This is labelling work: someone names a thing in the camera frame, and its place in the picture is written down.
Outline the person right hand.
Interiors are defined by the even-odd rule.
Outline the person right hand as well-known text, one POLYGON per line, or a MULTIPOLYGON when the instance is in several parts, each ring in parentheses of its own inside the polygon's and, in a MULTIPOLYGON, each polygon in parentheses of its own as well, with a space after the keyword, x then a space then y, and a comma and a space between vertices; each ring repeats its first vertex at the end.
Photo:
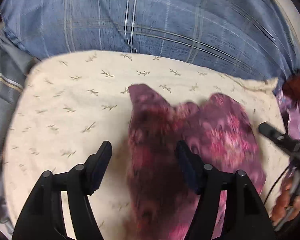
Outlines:
MULTIPOLYGON (((281 186, 281 194, 276 200, 276 204, 273 207, 271 221, 273 226, 277 226, 277 224, 285 217, 287 214, 287 207, 290 204, 290 189, 292 187, 293 179, 287 178, 283 181, 281 186)), ((300 212, 300 196, 297 196, 294 199, 293 203, 294 211, 288 217, 288 221, 293 220, 300 212)))

